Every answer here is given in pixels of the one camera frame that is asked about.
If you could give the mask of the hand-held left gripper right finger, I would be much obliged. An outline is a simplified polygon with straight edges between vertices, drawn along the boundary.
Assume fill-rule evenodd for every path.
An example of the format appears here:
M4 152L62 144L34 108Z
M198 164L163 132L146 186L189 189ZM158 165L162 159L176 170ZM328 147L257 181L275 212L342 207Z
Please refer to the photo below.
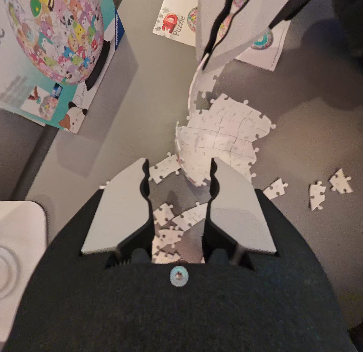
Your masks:
M227 254L275 254L275 243L252 184L219 158L211 159L210 176L203 254L212 254L215 249Z

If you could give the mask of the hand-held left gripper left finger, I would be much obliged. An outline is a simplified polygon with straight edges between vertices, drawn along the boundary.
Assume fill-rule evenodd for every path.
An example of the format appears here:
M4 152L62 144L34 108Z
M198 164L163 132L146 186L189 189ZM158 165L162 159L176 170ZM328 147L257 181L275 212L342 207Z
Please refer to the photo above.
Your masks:
M130 256L138 248L151 254L155 227L148 198L149 175L148 160L140 158L105 186L82 254L118 251Z

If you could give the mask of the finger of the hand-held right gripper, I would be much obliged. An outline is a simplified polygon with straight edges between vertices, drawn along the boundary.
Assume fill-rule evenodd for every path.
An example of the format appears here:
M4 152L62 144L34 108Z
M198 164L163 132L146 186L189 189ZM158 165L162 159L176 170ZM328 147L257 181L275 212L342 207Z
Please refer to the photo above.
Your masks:
M226 0L224 9L213 24L211 36L204 51L204 57L207 56L207 59L202 69L206 72L223 66L207 63L214 50L213 45L217 45L220 41L217 35L223 38L235 17L237 17L238 56L267 31L269 24L288 2L288 0L247 0L240 8L232 8L233 1Z
M226 0L198 0L196 21L196 59L201 61L211 36L212 27L225 7ZM213 52L208 65L225 65L237 56L237 17L229 24L228 32L220 41L213 44Z

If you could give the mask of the partly built white puzzle ball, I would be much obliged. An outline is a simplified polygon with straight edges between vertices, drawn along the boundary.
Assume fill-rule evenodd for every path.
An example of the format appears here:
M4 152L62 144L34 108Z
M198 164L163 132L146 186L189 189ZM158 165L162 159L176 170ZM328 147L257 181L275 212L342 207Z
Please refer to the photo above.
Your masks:
M188 94L188 124L175 128L175 153L185 177L195 186L202 187L211 180L211 160L219 158L252 183L255 173L251 167L257 161L259 148L253 142L267 136L276 125L258 110L233 100L226 94L210 100L209 109L198 110L198 90L208 90L223 66L205 72L206 54L198 65Z

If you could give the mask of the puzzle instruction leaflet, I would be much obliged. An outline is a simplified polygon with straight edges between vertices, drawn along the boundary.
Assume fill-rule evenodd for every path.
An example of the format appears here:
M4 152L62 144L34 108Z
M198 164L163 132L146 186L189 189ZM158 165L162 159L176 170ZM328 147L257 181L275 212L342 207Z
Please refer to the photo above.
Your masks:
M195 47L198 0L164 0L153 33ZM273 72L282 54L291 21L282 21L236 57Z

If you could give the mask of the cluster of puzzle pieces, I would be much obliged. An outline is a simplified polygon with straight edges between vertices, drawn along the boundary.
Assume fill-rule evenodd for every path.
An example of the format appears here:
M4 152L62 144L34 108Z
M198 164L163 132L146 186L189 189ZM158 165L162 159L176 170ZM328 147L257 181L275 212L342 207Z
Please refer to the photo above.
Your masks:
M196 202L193 208L175 215L174 206L164 203L153 212L156 227L152 241L154 263L204 263L202 234L207 205Z

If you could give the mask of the colourful puzzle ball box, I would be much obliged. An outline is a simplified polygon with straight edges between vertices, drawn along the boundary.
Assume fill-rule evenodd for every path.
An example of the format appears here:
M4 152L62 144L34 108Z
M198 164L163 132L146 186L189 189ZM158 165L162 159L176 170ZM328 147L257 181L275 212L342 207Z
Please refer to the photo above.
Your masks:
M1 109L77 134L125 32L113 0L0 0Z

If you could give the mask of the white stand with base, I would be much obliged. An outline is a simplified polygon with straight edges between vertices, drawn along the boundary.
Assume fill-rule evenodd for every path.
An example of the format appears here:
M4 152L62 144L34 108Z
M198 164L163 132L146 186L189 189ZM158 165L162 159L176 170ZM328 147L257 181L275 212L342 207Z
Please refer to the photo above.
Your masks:
M5 342L25 288L47 248L47 219L42 207L31 201L1 201L0 245L13 250L20 264L15 290L0 300L0 340Z

